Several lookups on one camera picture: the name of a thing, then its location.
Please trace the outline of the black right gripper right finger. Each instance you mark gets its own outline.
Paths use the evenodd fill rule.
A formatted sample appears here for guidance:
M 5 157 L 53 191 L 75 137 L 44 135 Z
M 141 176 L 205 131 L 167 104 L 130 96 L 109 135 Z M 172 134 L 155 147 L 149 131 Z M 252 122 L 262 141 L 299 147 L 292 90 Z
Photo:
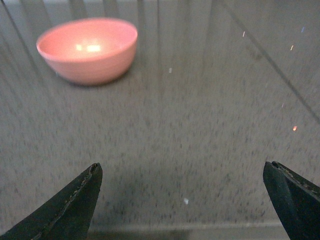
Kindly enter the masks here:
M 266 162 L 263 182 L 291 240 L 320 238 L 320 187 L 283 164 Z

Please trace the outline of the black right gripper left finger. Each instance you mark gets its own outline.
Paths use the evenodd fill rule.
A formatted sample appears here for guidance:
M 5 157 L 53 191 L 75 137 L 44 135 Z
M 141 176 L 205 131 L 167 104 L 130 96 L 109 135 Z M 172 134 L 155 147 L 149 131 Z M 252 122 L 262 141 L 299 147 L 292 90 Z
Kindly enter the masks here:
M 0 236 L 2 240 L 85 240 L 103 170 L 94 163 L 42 206 Z

